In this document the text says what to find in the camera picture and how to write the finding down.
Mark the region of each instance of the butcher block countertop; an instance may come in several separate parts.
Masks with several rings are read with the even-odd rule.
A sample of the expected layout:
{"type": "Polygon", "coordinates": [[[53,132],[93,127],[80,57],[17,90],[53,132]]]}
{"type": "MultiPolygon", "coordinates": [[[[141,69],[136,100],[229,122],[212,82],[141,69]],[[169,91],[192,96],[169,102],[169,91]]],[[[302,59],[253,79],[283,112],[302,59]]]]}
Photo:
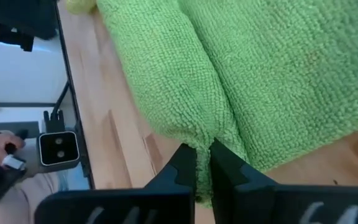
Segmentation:
{"type": "MultiPolygon", "coordinates": [[[[152,132],[139,114],[97,10],[69,14],[59,3],[76,99],[97,189],[143,187],[180,142],[152,132]]],[[[358,185],[358,132],[266,173],[279,183],[358,185]]],[[[196,223],[214,223],[196,208],[196,223]]]]}

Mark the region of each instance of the camera lens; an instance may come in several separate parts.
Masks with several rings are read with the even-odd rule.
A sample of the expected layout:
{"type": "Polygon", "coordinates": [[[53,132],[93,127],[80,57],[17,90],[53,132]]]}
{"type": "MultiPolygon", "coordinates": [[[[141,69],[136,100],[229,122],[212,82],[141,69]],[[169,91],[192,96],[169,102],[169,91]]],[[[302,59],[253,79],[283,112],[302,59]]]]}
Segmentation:
{"type": "Polygon", "coordinates": [[[62,138],[56,138],[55,143],[56,144],[61,144],[63,142],[62,138]]]}
{"type": "Polygon", "coordinates": [[[64,156],[65,156],[65,152],[63,152],[63,151],[58,151],[57,152],[57,157],[63,158],[64,156]]]}

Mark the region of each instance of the wooden table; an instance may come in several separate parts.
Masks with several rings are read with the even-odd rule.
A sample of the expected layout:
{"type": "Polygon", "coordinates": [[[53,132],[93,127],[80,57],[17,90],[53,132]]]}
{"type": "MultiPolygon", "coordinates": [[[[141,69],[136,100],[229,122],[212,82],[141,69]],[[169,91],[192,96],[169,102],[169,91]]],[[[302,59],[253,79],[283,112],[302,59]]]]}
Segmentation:
{"type": "MultiPolygon", "coordinates": [[[[73,16],[59,3],[91,170],[97,189],[143,187],[179,142],[156,135],[134,106],[101,16],[73,16]]],[[[358,185],[358,132],[267,173],[286,184],[358,185]]],[[[196,208],[197,223],[213,223],[196,208]]]]}

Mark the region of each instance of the green microfiber towel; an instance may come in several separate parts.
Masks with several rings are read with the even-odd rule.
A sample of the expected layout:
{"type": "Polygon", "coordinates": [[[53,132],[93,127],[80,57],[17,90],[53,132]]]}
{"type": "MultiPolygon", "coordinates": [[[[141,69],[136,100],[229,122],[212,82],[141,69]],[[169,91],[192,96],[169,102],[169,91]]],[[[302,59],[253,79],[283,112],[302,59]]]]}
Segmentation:
{"type": "Polygon", "coordinates": [[[358,0],[97,4],[140,111],[198,150],[201,202],[214,138],[265,171],[358,130],[358,0]]]}

